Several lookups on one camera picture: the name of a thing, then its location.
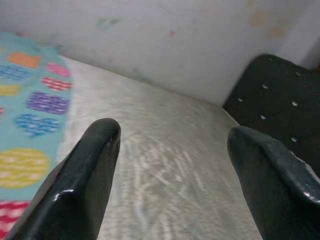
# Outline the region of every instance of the white sheet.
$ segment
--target white sheet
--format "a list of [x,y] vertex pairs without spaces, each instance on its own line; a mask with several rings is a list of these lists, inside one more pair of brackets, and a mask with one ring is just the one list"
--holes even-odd
[[236,124],[220,107],[65,60],[74,92],[61,156],[97,119],[122,128],[99,240],[261,239],[227,153]]

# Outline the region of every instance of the mattress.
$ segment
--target mattress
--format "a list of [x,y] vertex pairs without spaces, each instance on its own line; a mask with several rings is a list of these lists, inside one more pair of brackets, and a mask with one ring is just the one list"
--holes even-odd
[[258,240],[216,105],[65,58],[73,97],[59,161],[100,118],[121,148],[99,240]]

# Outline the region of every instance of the turquoise blanket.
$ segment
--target turquoise blanket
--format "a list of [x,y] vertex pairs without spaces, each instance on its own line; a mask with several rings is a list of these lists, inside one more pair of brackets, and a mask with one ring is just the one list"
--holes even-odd
[[0,32],[0,200],[31,200],[55,167],[71,89],[54,47]]

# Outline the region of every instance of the bed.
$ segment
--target bed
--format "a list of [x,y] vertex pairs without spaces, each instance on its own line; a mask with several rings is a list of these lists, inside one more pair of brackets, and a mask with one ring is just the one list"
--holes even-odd
[[237,123],[219,106],[64,57],[74,82],[62,161],[100,118],[121,148],[99,240],[258,240],[227,153]]

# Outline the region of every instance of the yellow circle pattern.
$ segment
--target yellow circle pattern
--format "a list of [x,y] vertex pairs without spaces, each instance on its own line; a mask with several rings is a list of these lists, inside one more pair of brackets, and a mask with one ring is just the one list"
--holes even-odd
[[32,148],[0,152],[0,187],[19,189],[39,182],[49,171],[50,158]]

